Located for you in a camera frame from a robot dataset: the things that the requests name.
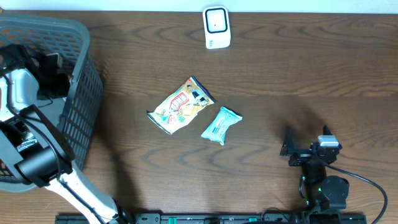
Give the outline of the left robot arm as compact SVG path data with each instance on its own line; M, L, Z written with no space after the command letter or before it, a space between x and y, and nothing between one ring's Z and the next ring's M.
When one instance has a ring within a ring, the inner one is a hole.
M62 56L42 54L23 45L1 47L1 161L12 184L46 188L79 210L89 223L132 223L115 199L97 189L78 168L73 146L88 138L79 120L70 130L77 139L45 114L65 105L71 77L63 71Z

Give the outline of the yellow snack bag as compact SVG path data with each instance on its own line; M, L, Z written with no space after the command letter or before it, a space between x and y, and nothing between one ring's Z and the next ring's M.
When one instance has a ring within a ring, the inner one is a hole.
M171 135L187 126L201 110L215 103L216 100L210 92L192 76L153 112L147 112L146 115L160 129Z

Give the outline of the teal wet wipes pack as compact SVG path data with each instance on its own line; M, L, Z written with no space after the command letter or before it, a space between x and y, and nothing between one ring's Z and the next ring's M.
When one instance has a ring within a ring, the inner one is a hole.
M224 146L228 128L243 119L242 116L225 106L220 108L212 123L202 132L201 137L210 141L218 142Z

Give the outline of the blue Listerine mouthwash bottle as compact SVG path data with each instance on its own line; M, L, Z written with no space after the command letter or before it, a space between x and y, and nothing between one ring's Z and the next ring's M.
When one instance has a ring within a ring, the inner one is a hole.
M21 137L22 142L16 147L18 152L22 152L23 150L37 144L38 141L35 136L31 133L24 133Z

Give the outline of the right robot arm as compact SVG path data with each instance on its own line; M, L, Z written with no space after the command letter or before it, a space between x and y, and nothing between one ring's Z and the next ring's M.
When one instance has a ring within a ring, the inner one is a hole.
M316 212L343 210L349 194L349 182L336 175L327 175L326 167L336 161L342 145L327 126L317 141L306 149L295 146L291 128L286 128L281 156L289 157L289 166L302 170L299 183L300 196L307 199L308 206Z

